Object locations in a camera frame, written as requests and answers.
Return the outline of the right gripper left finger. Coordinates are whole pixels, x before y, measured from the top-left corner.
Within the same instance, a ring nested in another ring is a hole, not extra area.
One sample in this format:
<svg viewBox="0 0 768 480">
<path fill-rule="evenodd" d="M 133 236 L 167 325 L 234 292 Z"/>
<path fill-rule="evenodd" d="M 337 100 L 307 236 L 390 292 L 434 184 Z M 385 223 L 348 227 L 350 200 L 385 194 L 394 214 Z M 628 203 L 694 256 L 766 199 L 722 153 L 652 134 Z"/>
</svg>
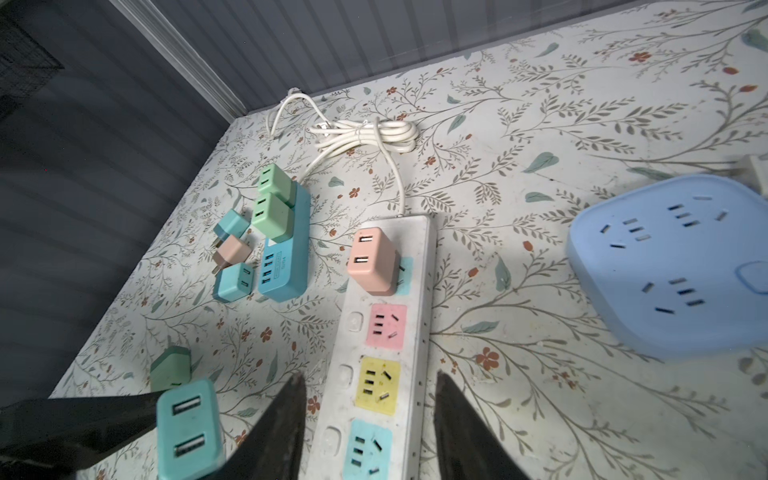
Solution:
<svg viewBox="0 0 768 480">
<path fill-rule="evenodd" d="M 294 374 L 234 454 L 207 479 L 297 479 L 306 424 L 306 385 Z"/>
</svg>

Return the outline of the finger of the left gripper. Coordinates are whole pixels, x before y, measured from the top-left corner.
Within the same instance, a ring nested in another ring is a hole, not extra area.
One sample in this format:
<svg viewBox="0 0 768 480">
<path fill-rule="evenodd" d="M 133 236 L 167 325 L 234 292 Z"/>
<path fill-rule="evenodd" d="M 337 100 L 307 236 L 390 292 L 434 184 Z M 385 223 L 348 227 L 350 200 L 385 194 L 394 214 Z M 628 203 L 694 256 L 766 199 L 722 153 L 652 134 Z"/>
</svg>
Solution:
<svg viewBox="0 0 768 480">
<path fill-rule="evenodd" d="M 160 396 L 30 399 L 3 407 L 1 469 L 87 469 L 153 430 Z"/>
</svg>

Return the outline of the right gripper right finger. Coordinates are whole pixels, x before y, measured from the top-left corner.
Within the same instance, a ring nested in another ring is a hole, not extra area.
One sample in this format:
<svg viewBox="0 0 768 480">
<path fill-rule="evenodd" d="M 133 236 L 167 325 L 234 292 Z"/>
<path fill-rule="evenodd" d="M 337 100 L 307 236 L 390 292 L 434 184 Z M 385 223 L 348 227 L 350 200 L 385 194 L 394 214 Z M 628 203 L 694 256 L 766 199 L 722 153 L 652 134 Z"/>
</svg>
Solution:
<svg viewBox="0 0 768 480">
<path fill-rule="evenodd" d="M 434 429 L 442 479 L 528 479 L 442 371 L 436 381 Z"/>
</svg>

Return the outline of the long white power strip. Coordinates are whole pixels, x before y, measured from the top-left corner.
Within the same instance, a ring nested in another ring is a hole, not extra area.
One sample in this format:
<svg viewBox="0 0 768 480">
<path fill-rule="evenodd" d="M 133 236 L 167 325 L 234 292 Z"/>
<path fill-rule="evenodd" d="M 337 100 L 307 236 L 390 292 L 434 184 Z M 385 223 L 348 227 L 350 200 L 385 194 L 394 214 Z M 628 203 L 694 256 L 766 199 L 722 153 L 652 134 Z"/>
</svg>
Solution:
<svg viewBox="0 0 768 480">
<path fill-rule="evenodd" d="M 350 276 L 305 476 L 416 479 L 427 387 L 436 228 L 425 215 L 376 220 L 400 254 L 397 289 Z"/>
</svg>

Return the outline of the green charger cube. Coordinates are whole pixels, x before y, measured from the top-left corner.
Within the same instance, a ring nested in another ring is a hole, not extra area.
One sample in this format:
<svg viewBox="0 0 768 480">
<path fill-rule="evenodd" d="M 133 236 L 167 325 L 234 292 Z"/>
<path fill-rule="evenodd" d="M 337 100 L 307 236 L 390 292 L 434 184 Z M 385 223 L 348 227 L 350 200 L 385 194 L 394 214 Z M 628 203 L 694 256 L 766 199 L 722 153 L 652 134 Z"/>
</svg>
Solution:
<svg viewBox="0 0 768 480">
<path fill-rule="evenodd" d="M 182 346 L 168 347 L 150 366 L 152 392 L 187 384 L 191 379 L 191 352 Z"/>
<path fill-rule="evenodd" d="M 261 171 L 257 188 L 261 195 L 271 194 L 288 207 L 295 206 L 296 182 L 276 164 L 269 164 Z"/>
<path fill-rule="evenodd" d="M 293 236 L 294 211 L 271 193 L 254 203 L 251 225 L 267 239 L 281 243 Z"/>
</svg>

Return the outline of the teal blue power strip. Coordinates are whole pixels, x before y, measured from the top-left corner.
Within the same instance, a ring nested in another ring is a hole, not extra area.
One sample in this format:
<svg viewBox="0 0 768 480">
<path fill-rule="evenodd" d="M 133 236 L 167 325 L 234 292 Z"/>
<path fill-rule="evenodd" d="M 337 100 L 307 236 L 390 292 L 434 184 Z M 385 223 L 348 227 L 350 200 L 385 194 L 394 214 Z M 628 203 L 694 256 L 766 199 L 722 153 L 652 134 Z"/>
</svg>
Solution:
<svg viewBox="0 0 768 480">
<path fill-rule="evenodd" d="M 265 244 L 258 291 L 275 302 L 285 302 L 304 294 L 309 280 L 309 227 L 311 196 L 298 182 L 296 187 L 293 236 L 280 243 Z"/>
</svg>

